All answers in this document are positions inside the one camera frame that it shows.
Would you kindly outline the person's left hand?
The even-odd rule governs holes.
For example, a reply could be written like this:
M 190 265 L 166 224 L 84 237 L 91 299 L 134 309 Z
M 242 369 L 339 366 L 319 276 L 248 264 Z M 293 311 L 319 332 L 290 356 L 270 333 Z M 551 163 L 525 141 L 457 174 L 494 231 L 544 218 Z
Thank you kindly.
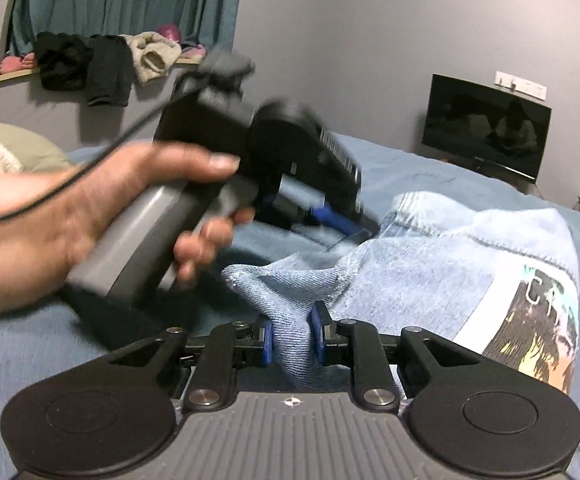
M 168 180 L 224 181 L 239 158 L 201 146 L 136 142 L 63 193 L 28 214 L 0 222 L 0 314 L 34 304 L 61 288 L 115 217 L 152 184 Z M 44 174 L 0 174 L 0 215 L 18 209 L 72 177 L 76 168 Z M 193 282 L 216 253 L 232 244 L 234 227 L 252 221 L 251 208 L 215 217 L 199 232 L 183 232 L 174 247 L 176 275 Z

